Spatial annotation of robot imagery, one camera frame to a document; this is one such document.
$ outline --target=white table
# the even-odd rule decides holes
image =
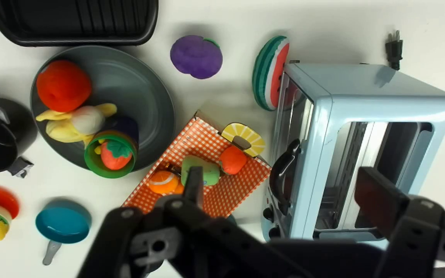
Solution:
[[[241,120],[268,140],[274,114],[257,106],[251,92],[254,59],[274,34],[291,38],[291,59],[306,62],[385,63],[384,40],[397,28],[405,38],[402,71],[445,89],[445,3],[368,0],[161,0],[158,28],[152,40],[127,48],[153,68],[169,86],[176,105],[178,130],[209,100],[229,109],[226,120]],[[195,80],[170,63],[172,43],[184,34],[200,34],[220,43],[224,65],[218,75]],[[20,48],[0,34],[0,96],[30,103],[30,89],[39,66],[58,48]],[[0,242],[0,278],[75,276],[96,236],[104,214],[122,204],[146,171],[108,181],[75,167],[58,156],[39,136],[25,153],[36,167],[27,179],[0,173],[0,184],[22,202],[22,213]],[[445,142],[435,160],[422,194],[445,205]],[[41,264],[47,239],[34,227],[34,218],[54,196],[85,204],[95,218],[90,236],[65,245],[48,267]],[[263,191],[255,191],[237,211],[244,227],[260,236]],[[169,267],[153,276],[175,275]]]

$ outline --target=silver toaster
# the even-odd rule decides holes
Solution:
[[[445,134],[445,91],[380,65],[286,65],[272,137],[265,238],[385,238],[354,201],[374,167],[418,193]]]

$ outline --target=gray plate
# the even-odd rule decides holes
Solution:
[[[76,46],[65,49],[50,59],[41,71],[53,60],[67,59],[81,65],[93,80],[93,96],[87,103],[113,102],[119,114],[136,119],[139,125],[139,156],[135,170],[155,162],[169,147],[175,131],[173,105],[161,80],[146,65],[115,48]],[[34,116],[47,109],[36,91],[31,91],[31,108]],[[61,143],[51,139],[47,122],[37,123],[45,140],[70,162],[87,168],[84,160],[84,143]]]

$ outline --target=purple toy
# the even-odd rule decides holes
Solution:
[[[190,74],[195,79],[209,79],[221,69],[223,52],[210,40],[186,35],[175,42],[172,62],[184,74]]]

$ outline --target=toy lemon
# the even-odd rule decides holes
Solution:
[[[147,187],[158,194],[181,194],[184,190],[180,177],[166,170],[155,171],[149,177]]]
[[[237,137],[244,139],[251,147],[243,151],[252,157],[261,154],[266,148],[266,140],[243,123],[229,123],[223,130],[221,136],[231,142],[234,142]]]

